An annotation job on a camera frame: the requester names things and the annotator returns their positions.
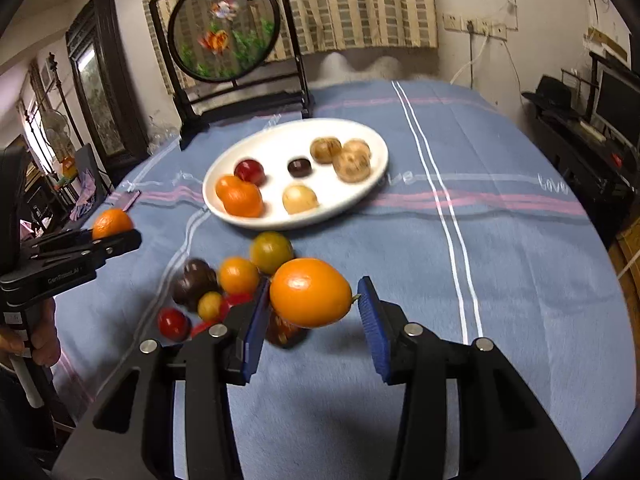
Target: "power outlet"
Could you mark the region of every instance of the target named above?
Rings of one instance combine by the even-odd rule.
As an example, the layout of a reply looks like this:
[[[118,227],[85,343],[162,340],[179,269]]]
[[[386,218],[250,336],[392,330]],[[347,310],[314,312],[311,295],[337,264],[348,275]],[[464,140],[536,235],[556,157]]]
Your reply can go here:
[[[492,33],[493,23],[490,20],[478,19],[478,34],[483,36],[490,36]]]
[[[443,14],[445,30],[462,30],[460,26],[460,16],[455,14]]]
[[[469,24],[471,24],[471,33],[478,34],[477,18],[462,18],[462,32],[469,32]]]
[[[491,35],[499,40],[507,41],[507,26],[504,23],[494,23]]]

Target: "white label sticker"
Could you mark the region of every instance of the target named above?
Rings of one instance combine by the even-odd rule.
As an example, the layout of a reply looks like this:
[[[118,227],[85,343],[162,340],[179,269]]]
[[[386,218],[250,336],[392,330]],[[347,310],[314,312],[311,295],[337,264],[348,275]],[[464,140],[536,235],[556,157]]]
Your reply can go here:
[[[22,316],[20,312],[5,312],[4,322],[7,323],[7,325],[21,325]]]

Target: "round decorative screen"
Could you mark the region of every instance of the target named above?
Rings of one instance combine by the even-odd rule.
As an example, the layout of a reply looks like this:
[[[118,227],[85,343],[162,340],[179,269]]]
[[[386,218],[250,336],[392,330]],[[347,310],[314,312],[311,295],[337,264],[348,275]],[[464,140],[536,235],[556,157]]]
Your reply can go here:
[[[179,0],[169,19],[169,51],[199,81],[241,78],[260,66],[280,32],[277,0]]]

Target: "smartphone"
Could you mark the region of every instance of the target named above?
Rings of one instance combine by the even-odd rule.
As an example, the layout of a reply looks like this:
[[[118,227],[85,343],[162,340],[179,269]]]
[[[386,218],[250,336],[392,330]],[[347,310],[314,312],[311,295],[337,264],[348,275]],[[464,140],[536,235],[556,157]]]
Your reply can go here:
[[[133,203],[137,200],[142,192],[138,189],[136,191],[125,191],[122,193],[119,199],[116,200],[115,204],[113,204],[114,208],[122,209],[123,211],[128,210]]]

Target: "black hat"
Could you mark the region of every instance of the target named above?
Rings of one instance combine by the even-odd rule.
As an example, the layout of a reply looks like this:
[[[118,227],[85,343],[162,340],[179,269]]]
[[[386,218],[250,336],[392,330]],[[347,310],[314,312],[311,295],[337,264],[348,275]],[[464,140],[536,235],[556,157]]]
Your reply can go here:
[[[567,119],[580,118],[571,108],[571,89],[555,77],[543,75],[536,93],[523,92],[522,96],[543,110],[554,111]]]

